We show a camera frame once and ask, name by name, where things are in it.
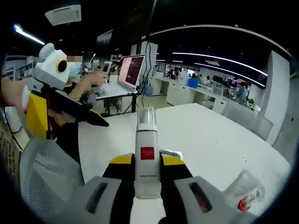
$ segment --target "red label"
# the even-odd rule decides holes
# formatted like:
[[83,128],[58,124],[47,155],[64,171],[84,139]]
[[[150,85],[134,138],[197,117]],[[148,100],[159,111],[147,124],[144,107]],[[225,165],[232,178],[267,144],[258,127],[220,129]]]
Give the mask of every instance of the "red label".
[[154,160],[154,147],[141,147],[140,158],[141,160]]

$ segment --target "ceiling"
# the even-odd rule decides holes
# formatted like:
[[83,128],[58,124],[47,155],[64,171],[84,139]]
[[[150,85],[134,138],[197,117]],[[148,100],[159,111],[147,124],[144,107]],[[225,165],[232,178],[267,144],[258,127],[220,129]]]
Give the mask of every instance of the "ceiling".
[[[115,27],[124,13],[140,0],[100,1],[85,0],[81,3],[82,21],[52,26],[44,13],[65,6],[63,1],[46,1],[43,5],[24,4],[15,23],[24,31],[43,42],[52,42],[56,49],[68,55],[90,56],[97,53],[96,37]],[[80,1],[68,1],[77,4]],[[173,55],[172,52],[197,53],[218,56],[241,62],[259,70],[267,65],[271,50],[288,60],[296,60],[299,45],[293,34],[296,20],[295,7],[290,4],[261,4],[260,1],[236,4],[227,1],[157,0],[149,33],[184,25],[225,25],[259,33],[288,50],[292,57],[268,41],[239,30],[226,28],[188,28],[150,36],[148,40],[158,44],[157,59],[183,61],[186,65],[207,64],[206,57]],[[42,45],[14,33],[10,55],[37,56]],[[243,74],[258,80],[259,72],[236,63],[219,60],[220,68]]]

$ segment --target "white table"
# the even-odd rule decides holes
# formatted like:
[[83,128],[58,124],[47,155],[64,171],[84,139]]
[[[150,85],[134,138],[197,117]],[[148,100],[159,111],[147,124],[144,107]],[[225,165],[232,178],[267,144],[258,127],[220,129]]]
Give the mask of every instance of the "white table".
[[[265,187],[265,198],[250,212],[259,215],[287,178],[289,163],[268,143],[237,123],[199,104],[156,110],[160,149],[181,151],[193,176],[200,175],[223,191],[247,168]],[[107,118],[110,127],[79,124],[82,173],[87,182],[103,175],[109,161],[135,151],[136,113]],[[165,216],[162,200],[138,200],[131,223],[157,223]]]

